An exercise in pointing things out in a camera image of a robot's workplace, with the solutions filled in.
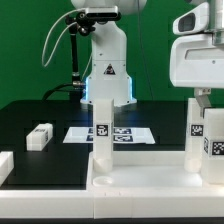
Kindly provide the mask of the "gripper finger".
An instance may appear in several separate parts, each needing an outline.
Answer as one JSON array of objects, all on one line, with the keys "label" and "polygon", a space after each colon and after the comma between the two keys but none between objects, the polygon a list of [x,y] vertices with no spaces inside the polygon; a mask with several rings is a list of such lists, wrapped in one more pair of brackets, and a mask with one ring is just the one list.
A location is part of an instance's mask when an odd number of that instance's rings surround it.
[{"label": "gripper finger", "polygon": [[200,107],[200,116],[204,117],[205,110],[211,107],[209,95],[211,94],[210,88],[195,88],[194,97]]}]

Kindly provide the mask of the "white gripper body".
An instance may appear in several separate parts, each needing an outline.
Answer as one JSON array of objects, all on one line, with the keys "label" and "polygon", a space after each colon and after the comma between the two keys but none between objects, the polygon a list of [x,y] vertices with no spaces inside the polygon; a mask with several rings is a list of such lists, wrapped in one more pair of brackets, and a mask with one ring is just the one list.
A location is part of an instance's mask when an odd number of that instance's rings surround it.
[{"label": "white gripper body", "polygon": [[176,87],[224,88],[224,1],[189,1],[173,22],[170,80]]}]

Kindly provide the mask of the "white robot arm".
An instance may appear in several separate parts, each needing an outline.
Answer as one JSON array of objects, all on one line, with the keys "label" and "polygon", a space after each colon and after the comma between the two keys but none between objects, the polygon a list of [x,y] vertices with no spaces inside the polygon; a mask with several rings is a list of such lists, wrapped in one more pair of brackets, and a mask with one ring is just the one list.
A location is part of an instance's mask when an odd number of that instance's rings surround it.
[{"label": "white robot arm", "polygon": [[[211,106],[208,95],[224,89],[224,0],[185,0],[194,9],[173,22],[178,36],[171,48],[170,81],[191,87],[201,109]],[[147,0],[71,0],[78,11],[78,31],[92,36],[92,71],[83,104],[112,99],[116,107],[134,104],[126,72],[126,34],[116,22],[140,12]]]}]

